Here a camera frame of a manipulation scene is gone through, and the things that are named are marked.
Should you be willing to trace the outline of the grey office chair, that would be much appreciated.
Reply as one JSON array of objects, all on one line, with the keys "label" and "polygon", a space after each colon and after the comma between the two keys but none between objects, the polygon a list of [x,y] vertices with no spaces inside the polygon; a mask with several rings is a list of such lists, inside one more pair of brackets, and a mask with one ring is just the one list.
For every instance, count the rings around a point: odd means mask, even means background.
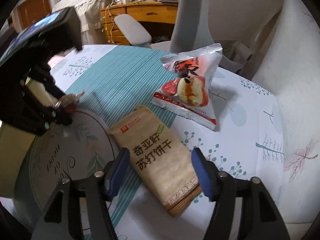
[{"label": "grey office chair", "polygon": [[180,53],[230,45],[220,66],[252,79],[263,60],[284,0],[179,0],[170,41],[152,48]]}]

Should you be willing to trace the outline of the wooden desk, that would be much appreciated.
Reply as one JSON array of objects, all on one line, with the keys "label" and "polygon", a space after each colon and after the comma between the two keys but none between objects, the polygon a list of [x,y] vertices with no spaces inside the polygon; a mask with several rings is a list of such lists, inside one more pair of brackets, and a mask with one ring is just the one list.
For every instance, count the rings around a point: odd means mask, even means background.
[{"label": "wooden desk", "polygon": [[177,9],[177,3],[162,2],[131,2],[103,8],[100,10],[100,16],[107,42],[116,45],[130,45],[114,22],[114,18],[121,14],[128,14],[140,22],[151,35],[153,43],[171,39]]}]

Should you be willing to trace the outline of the beige soda cracker pack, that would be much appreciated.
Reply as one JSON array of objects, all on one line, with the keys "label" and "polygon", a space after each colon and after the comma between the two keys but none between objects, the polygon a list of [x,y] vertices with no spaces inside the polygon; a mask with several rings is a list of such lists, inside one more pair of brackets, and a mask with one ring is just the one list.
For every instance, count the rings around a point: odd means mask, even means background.
[{"label": "beige soda cracker pack", "polygon": [[139,106],[107,132],[129,150],[132,167],[171,217],[201,193],[191,152],[148,107]]}]

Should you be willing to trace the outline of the white plastic storage bin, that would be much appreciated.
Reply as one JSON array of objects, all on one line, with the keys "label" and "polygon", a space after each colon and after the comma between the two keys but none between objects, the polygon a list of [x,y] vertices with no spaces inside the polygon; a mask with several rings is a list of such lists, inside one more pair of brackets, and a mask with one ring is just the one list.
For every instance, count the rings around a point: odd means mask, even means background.
[{"label": "white plastic storage bin", "polygon": [[1,197],[12,198],[23,160],[35,138],[34,134],[1,124],[0,191]]}]

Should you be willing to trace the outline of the red white hawthorn snack bag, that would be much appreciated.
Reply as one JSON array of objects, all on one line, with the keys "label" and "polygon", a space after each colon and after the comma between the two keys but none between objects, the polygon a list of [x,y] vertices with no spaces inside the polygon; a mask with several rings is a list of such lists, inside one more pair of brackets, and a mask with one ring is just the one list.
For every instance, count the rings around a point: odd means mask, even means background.
[{"label": "red white hawthorn snack bag", "polygon": [[162,57],[164,69],[175,78],[154,92],[151,103],[214,130],[216,116],[209,87],[221,59],[219,43]]}]

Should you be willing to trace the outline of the walnut nut bar pack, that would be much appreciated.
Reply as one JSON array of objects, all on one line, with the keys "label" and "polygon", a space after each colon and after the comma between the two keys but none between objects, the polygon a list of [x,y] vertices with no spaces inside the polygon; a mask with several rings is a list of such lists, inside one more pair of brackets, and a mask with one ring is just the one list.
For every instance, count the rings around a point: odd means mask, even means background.
[{"label": "walnut nut bar pack", "polygon": [[82,91],[78,94],[66,94],[62,96],[54,105],[53,107],[56,110],[64,110],[66,113],[73,113],[76,110],[76,107],[80,101],[80,98],[83,97],[85,91]]}]

